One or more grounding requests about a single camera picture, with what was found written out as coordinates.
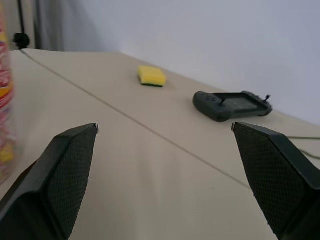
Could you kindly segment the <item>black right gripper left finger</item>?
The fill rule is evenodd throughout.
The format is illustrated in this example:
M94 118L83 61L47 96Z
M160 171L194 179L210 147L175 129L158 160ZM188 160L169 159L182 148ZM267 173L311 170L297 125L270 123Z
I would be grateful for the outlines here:
M0 201L2 240L67 240L86 193L96 123L56 135Z

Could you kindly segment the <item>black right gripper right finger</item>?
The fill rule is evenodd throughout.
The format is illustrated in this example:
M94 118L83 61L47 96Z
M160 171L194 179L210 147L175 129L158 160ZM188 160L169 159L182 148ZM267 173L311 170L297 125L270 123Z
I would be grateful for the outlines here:
M249 186L279 240L320 238L320 170L282 133L234 122Z

